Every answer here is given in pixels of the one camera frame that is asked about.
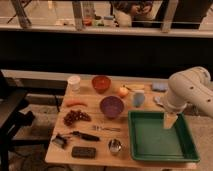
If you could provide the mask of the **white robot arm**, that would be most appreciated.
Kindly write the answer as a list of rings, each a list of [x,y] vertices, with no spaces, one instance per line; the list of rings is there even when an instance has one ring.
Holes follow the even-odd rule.
[[[200,108],[213,118],[213,91],[208,88],[211,76],[203,67],[193,67],[172,74],[168,79],[168,90],[161,97],[165,109],[163,127],[170,129],[187,103]]]

